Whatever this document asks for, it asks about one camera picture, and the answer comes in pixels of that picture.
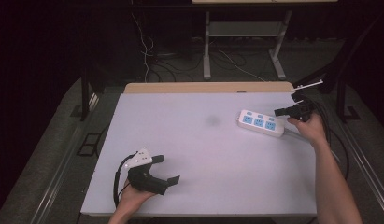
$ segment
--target finger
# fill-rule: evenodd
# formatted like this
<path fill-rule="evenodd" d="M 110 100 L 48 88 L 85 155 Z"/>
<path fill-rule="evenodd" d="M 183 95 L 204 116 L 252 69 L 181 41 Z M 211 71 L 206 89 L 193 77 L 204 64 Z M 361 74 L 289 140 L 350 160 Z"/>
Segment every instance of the finger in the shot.
<path fill-rule="evenodd" d="M 288 121 L 290 124 L 296 125 L 300 120 L 295 119 L 295 118 L 287 118 L 287 121 Z"/>

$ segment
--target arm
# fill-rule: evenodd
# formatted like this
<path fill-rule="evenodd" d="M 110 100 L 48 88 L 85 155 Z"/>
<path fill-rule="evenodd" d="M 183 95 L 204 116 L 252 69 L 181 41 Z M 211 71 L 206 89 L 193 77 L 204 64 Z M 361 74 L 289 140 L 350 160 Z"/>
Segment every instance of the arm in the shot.
<path fill-rule="evenodd" d="M 362 223 L 351 191 L 331 153 L 321 117 L 312 114 L 302 122 L 289 118 L 316 153 L 316 200 L 319 223 Z"/>
<path fill-rule="evenodd" d="M 121 194 L 119 205 L 108 224 L 125 224 L 131 218 L 131 215 L 140 208 L 142 203 L 154 195 L 154 193 L 134 189 L 131 185 L 126 187 Z"/>

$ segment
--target white table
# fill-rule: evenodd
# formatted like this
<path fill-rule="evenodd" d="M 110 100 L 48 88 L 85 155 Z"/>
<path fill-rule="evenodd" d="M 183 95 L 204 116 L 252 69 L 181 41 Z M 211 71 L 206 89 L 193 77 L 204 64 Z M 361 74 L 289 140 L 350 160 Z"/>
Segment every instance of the white table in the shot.
<path fill-rule="evenodd" d="M 81 213 L 109 216 L 114 212 L 115 172 L 125 157 L 146 147 L 152 156 L 165 155 L 163 163 L 151 167 L 152 175 L 161 179 L 180 175 L 180 180 L 164 196 L 144 203 L 136 216 L 314 216 L 315 155 L 311 145 L 295 135 L 275 138 L 242 129 L 235 122 L 242 109 L 274 115 L 274 109 L 293 105 L 292 86 L 284 84 L 255 84 L 258 90 L 279 85 L 277 90 L 282 92 L 123 94 Z M 149 89 L 149 84 L 139 85 Z M 213 86 L 220 91 L 226 85 L 228 90 L 243 86 L 170 84 L 175 89 L 168 92 L 188 92 L 198 86 L 200 92 L 212 91 Z M 251 85 L 245 84 L 242 90 Z M 151 85 L 156 92 L 163 91 L 163 86 Z M 140 92 L 136 89 L 130 87 L 131 92 Z M 121 183 L 126 176 L 123 169 Z"/>

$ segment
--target white power strip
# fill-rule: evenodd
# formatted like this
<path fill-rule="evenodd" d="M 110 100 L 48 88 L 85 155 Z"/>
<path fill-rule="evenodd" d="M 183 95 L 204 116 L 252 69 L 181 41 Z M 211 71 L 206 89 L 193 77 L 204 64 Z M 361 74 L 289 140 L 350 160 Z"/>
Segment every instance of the white power strip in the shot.
<path fill-rule="evenodd" d="M 284 134 L 285 120 L 264 114 L 242 110 L 237 119 L 238 126 L 258 133 L 280 137 Z"/>

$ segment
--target hand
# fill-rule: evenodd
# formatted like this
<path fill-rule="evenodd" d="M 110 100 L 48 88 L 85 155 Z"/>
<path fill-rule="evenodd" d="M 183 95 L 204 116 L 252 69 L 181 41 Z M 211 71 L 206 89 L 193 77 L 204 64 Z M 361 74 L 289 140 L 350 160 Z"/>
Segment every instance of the hand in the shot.
<path fill-rule="evenodd" d="M 320 115 L 312 113 L 311 118 L 307 122 L 302 122 L 301 120 L 294 118 L 288 118 L 288 122 L 296 126 L 299 133 L 308 139 L 311 144 L 318 143 L 322 140 L 326 141 Z"/>
<path fill-rule="evenodd" d="M 140 191 L 129 185 L 128 179 L 125 181 L 124 186 L 127 186 L 121 194 L 119 205 L 115 213 L 109 220 L 109 224 L 124 224 L 131 215 L 135 213 L 142 203 L 150 197 L 156 195 L 155 193 Z"/>

